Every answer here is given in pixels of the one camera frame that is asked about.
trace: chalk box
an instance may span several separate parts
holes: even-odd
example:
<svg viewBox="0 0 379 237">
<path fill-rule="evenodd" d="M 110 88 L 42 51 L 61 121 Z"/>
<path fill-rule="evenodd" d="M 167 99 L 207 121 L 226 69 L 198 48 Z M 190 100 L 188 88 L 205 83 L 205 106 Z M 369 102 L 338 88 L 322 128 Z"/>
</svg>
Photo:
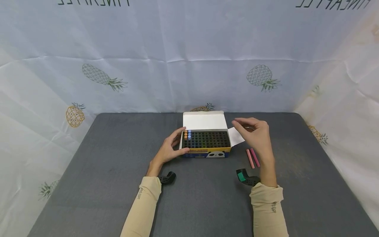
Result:
<svg viewBox="0 0 379 237">
<path fill-rule="evenodd" d="M 186 158 L 228 157 L 232 146 L 243 142 L 235 128 L 227 128 L 223 111 L 184 112 L 183 126 L 191 131 L 191 139 L 180 138 L 180 148 L 189 147 Z"/>
</svg>

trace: white backdrop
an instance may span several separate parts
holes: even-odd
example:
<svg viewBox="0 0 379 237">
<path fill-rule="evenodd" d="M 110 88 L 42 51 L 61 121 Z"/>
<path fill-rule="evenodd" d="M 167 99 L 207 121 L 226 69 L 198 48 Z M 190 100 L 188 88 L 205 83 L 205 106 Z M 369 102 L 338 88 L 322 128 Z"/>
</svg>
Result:
<svg viewBox="0 0 379 237">
<path fill-rule="evenodd" d="M 0 236 L 27 235 L 97 114 L 194 108 L 299 112 L 379 226 L 378 7 L 1 2 Z"/>
</svg>

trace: cardboard box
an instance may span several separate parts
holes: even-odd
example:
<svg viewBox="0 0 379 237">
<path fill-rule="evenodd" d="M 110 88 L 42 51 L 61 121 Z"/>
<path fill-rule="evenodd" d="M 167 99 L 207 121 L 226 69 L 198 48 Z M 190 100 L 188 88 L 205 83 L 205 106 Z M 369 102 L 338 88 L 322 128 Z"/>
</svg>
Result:
<svg viewBox="0 0 379 237">
<path fill-rule="evenodd" d="M 190 152 L 183 155 L 186 158 L 224 158 L 229 156 L 231 148 L 238 143 L 244 141 L 241 135 L 235 130 L 234 127 L 228 129 L 225 121 L 223 111 L 198 111 L 198 112 L 184 112 L 183 113 L 183 126 L 186 130 L 193 132 L 227 132 L 227 139 L 229 146 L 227 147 L 202 147 L 190 148 Z M 180 148 L 184 146 L 184 134 L 182 133 L 180 139 Z"/>
</svg>

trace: arm sleeve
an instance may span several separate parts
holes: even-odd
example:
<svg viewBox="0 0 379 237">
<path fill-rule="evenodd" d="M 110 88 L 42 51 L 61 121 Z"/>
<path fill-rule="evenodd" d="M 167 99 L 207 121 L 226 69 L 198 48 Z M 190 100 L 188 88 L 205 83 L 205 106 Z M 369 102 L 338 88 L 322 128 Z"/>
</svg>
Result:
<svg viewBox="0 0 379 237">
<path fill-rule="evenodd" d="M 158 177 L 142 178 L 120 237 L 149 237 L 160 194 L 161 182 Z"/>
<path fill-rule="evenodd" d="M 280 202 L 283 200 L 283 188 L 267 187 L 257 183 L 250 193 L 253 206 L 254 237 L 288 237 Z"/>
</svg>

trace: chalk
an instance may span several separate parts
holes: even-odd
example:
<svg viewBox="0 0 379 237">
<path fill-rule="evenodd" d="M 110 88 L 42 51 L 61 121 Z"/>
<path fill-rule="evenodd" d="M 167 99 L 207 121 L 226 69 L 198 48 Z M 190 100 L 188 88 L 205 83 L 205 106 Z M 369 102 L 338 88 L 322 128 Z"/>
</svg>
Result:
<svg viewBox="0 0 379 237">
<path fill-rule="evenodd" d="M 246 149 L 246 153 L 247 153 L 247 156 L 249 157 L 251 168 L 254 169 L 255 167 L 254 167 L 253 160 L 251 159 L 251 155 L 250 155 L 249 149 Z"/>
<path fill-rule="evenodd" d="M 251 151 L 251 154 L 253 154 L 253 157 L 254 157 L 254 160 L 255 160 L 255 163 L 257 164 L 258 168 L 260 167 L 260 164 L 259 164 L 259 161 L 258 161 L 258 158 L 257 156 L 255 155 L 255 152 L 252 148 L 250 148 L 250 151 Z"/>
</svg>

